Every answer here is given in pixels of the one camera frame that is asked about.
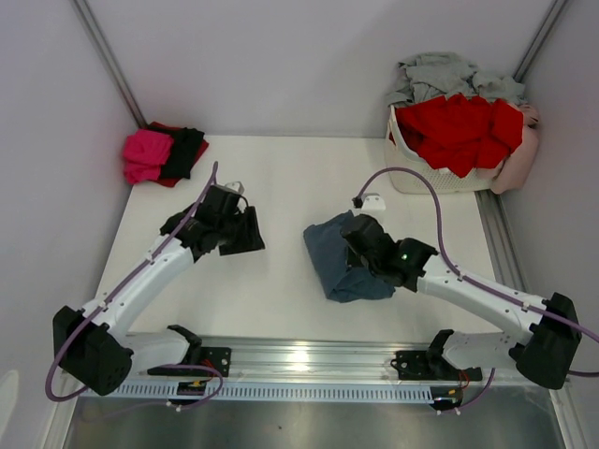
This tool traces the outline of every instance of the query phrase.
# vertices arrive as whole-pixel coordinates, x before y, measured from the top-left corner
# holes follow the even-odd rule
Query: gray cloth
[[[343,223],[353,217],[342,213],[323,224],[312,224],[303,239],[325,296],[337,302],[392,297],[395,287],[375,278],[366,268],[349,268],[347,243],[341,237]]]
[[[480,95],[491,103],[498,98],[521,105],[526,103],[524,84],[481,70],[457,53],[421,53],[399,62],[400,75],[387,104],[400,108],[428,101],[437,96]]]

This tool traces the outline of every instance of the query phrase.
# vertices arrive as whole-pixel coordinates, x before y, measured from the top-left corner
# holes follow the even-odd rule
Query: black bracket
[[[216,369],[223,377],[228,377],[231,365],[231,348],[202,346],[202,339],[193,332],[178,325],[169,326],[168,329],[177,332],[189,342],[189,349],[180,366],[185,365],[207,365]],[[207,377],[210,375],[203,369],[189,368],[164,368],[156,367],[148,369],[151,376],[173,376],[173,377]]]
[[[430,362],[428,351],[398,351],[391,360],[391,367],[398,372],[401,381],[451,381],[459,382],[460,369],[455,369],[443,358]],[[472,382],[483,380],[480,368],[463,370]]]

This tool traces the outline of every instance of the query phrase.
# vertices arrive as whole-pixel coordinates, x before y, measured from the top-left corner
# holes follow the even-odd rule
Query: blue cloth
[[[375,278],[366,268],[347,266],[348,248],[341,237],[341,227],[352,217],[352,212],[348,211],[326,223],[312,224],[303,231],[303,239],[325,296],[337,302],[392,297],[395,293],[393,285]]]

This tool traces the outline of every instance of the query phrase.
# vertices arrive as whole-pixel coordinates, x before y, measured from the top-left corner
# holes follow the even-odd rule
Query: pile of clothes
[[[124,177],[130,184],[154,181],[174,187],[191,178],[191,169],[208,148],[204,133],[152,122],[124,144]]]
[[[538,112],[524,85],[452,52],[422,53],[399,63],[387,103],[395,106],[408,148],[434,169],[493,179],[500,194],[521,188],[538,148]]]

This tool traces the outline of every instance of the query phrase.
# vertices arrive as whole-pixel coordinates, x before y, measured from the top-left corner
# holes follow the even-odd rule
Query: folded cloth
[[[208,150],[208,145],[209,145],[209,143],[206,140],[202,140],[202,143],[199,146],[199,150],[196,153],[196,158],[194,159],[194,165],[196,164],[199,157],[206,150]],[[158,175],[158,176],[159,176],[159,178],[157,180],[155,180],[154,182],[157,182],[160,185],[164,185],[165,187],[174,187],[175,185],[177,185],[177,182],[179,182],[182,179],[182,178],[160,178],[160,175]]]
[[[327,299],[351,302],[356,299],[392,297],[395,287],[375,278],[366,268],[349,268],[347,244],[341,237],[343,223],[351,211],[323,224],[312,224],[303,231],[303,239]]]
[[[171,136],[140,129],[124,142],[123,158],[135,164],[162,166],[168,160],[173,142]]]
[[[160,123],[152,123],[148,129],[174,139],[168,160],[160,170],[160,179],[190,179],[191,169],[197,160],[197,152],[204,141],[204,133],[194,128],[173,129]]]
[[[178,132],[181,131],[182,129],[176,126],[167,126],[165,124],[159,123],[159,122],[152,122],[150,123],[150,126],[148,126],[149,129],[152,129],[158,133],[164,133],[166,135],[169,136],[182,136],[182,135],[178,135]],[[159,183],[160,185],[164,185],[165,187],[174,187],[177,182],[179,182],[182,178],[185,178],[185,176],[176,176],[177,174],[187,174],[187,179],[189,179],[189,177],[191,176],[191,168],[193,168],[193,166],[196,164],[197,160],[199,159],[199,157],[208,149],[209,143],[204,140],[204,133],[202,133],[201,131],[197,131],[198,133],[200,133],[202,135],[202,140],[201,143],[199,144],[196,154],[193,158],[193,161],[191,162],[191,166],[189,167],[189,173],[187,173],[187,167],[189,166],[189,161],[186,160],[186,156],[190,153],[193,153],[193,148],[191,148],[189,145],[186,146],[186,150],[183,151],[183,157],[182,157],[182,152],[179,151],[179,148],[175,149],[175,151],[177,152],[177,155],[174,156],[173,160],[169,162],[169,166],[164,169],[160,176],[159,179],[156,180],[155,182]],[[197,138],[197,134],[192,133],[192,137]],[[179,172],[177,172],[178,168],[183,167],[183,169]]]
[[[133,162],[127,162],[124,166],[124,178],[130,184],[137,184],[142,181],[156,181],[159,176],[159,166],[146,166]]]

